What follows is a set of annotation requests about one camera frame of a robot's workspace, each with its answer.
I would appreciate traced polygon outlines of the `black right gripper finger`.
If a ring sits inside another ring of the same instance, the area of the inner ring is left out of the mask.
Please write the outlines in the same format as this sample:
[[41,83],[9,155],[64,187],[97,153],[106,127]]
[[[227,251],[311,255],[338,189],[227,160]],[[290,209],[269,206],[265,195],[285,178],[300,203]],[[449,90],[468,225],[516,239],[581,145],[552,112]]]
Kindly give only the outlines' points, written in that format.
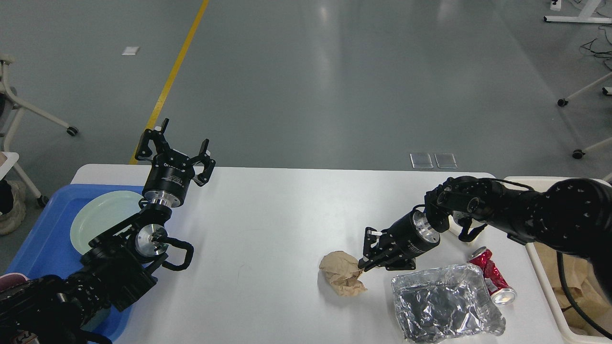
[[388,258],[383,261],[382,266],[388,271],[415,270],[414,258]]
[[395,239],[388,229],[380,231],[372,227],[364,230],[363,257],[358,261],[358,268],[368,272],[373,268],[386,268],[400,259]]

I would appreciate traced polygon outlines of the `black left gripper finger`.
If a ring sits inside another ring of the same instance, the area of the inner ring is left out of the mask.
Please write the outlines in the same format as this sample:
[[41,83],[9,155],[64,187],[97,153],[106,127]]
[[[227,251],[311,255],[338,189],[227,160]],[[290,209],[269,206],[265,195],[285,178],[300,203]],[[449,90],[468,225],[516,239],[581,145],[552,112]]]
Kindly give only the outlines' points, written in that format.
[[208,152],[209,139],[204,139],[199,152],[196,156],[188,158],[186,160],[186,170],[188,168],[194,168],[196,165],[202,165],[203,170],[200,173],[194,174],[192,180],[199,186],[207,184],[212,176],[213,170],[216,166],[216,161],[212,159]]
[[164,119],[160,127],[144,130],[136,145],[136,161],[148,161],[151,165],[174,165],[175,154],[164,137],[169,122],[169,119]]

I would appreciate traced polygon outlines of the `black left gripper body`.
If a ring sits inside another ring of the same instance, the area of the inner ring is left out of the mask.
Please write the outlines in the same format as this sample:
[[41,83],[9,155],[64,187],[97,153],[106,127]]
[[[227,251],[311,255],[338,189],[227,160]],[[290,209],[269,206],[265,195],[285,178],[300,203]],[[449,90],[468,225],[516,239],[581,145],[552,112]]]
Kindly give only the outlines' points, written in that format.
[[193,166],[177,168],[166,162],[153,162],[142,196],[150,203],[155,199],[164,199],[168,207],[180,207],[184,204],[190,181],[194,176]]

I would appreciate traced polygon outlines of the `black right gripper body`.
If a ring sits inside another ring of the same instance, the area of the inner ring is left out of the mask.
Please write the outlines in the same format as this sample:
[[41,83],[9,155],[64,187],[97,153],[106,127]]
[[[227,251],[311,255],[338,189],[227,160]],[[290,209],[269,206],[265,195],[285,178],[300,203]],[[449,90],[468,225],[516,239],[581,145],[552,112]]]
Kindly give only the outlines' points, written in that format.
[[396,220],[382,236],[382,252],[390,258],[412,259],[439,246],[441,235],[428,222],[426,214],[412,210]]

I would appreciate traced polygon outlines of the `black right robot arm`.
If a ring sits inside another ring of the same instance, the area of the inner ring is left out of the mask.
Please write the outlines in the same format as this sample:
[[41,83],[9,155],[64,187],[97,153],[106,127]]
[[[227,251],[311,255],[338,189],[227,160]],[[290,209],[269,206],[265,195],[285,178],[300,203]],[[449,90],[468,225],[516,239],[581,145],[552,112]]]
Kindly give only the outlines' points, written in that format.
[[587,260],[605,296],[611,298],[611,187],[592,179],[570,178],[546,192],[495,178],[448,178],[430,190],[422,203],[380,233],[366,228],[358,267],[414,270],[416,257],[439,244],[458,214],[459,240],[471,242],[491,225],[518,244],[538,242],[557,251],[565,294],[564,254]]

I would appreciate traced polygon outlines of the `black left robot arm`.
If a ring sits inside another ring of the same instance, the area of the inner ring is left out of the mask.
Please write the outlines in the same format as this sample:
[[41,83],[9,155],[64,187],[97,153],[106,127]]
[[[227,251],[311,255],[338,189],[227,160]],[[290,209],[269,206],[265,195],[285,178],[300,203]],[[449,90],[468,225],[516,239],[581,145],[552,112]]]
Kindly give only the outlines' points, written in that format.
[[194,157],[172,149],[164,137],[168,122],[146,129],[136,148],[135,159],[151,163],[140,210],[92,238],[79,260],[82,268],[67,278],[47,275],[1,292],[3,344],[20,334],[41,344],[109,344],[108,337],[85,330],[86,324],[100,311],[122,312],[142,298],[156,285],[159,267],[190,266],[193,245],[170,237],[164,225],[172,209],[184,204],[191,181],[209,182],[216,161],[208,139]]

